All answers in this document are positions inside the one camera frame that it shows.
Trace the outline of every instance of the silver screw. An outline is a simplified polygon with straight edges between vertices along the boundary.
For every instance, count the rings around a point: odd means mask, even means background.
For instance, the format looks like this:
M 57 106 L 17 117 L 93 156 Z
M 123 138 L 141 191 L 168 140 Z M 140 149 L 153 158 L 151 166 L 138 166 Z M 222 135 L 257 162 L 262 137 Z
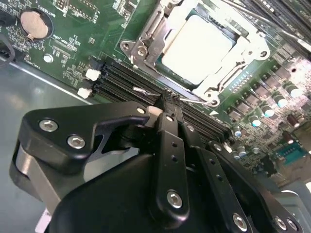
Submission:
M 48 54 L 48 53 L 45 53 L 43 55 L 43 60 L 46 62 L 46 63 L 52 63 L 54 61 L 54 58 L 52 55 Z
M 285 223 L 282 221 L 282 219 L 280 219 L 278 216 L 275 216 L 274 221 L 276 222 L 276 224 L 284 231 L 287 230 L 287 227 L 285 225 Z
M 143 110 L 142 108 L 137 108 L 137 111 L 138 111 L 139 113 L 141 113 L 141 114 L 145 114 L 145 113 L 146 113 L 146 111 Z
M 72 148 L 75 149 L 81 149 L 86 145 L 86 142 L 83 140 L 83 138 L 76 135 L 70 136 L 67 139 L 67 143 L 68 145 L 70 145 Z
M 170 191 L 167 193 L 167 201 L 175 209 L 179 209 L 183 205 L 181 197 L 174 191 Z
M 42 130 L 47 132 L 53 132 L 58 129 L 58 125 L 55 121 L 52 120 L 42 120 L 39 122 L 39 126 Z
M 166 116 L 166 119 L 167 119 L 167 120 L 169 120 L 169 121 L 171 121 L 171 122 L 173 122 L 173 121 L 174 121 L 174 119 L 173 119 L 173 118 L 171 118 L 170 116 Z
M 146 48 L 143 47 L 143 46 L 139 46 L 139 47 L 138 47 L 137 53 L 138 53 L 139 56 L 144 56 L 144 55 L 146 55 L 146 53 L 147 53 Z
M 194 132 L 194 128 L 191 125 L 187 125 L 187 128 L 191 131 Z
M 124 43 L 124 44 L 122 44 L 122 48 L 124 50 L 128 50 L 130 47 L 129 47 L 129 45 L 127 43 Z
M 288 224 L 289 224 L 295 231 L 298 231 L 298 228 L 297 228 L 296 224 L 294 224 L 293 221 L 291 221 L 289 218 L 286 219 L 286 220 L 287 220 Z
M 216 150 L 218 150 L 218 151 L 222 151 L 221 146 L 219 146 L 218 144 L 214 144 L 214 147 L 216 148 Z
M 239 214 L 237 214 L 237 213 L 233 214 L 233 221 L 234 221 L 235 225 L 237 225 L 237 227 L 241 231 L 243 231 L 243 232 L 247 231 L 247 224 L 246 224 L 245 220 Z

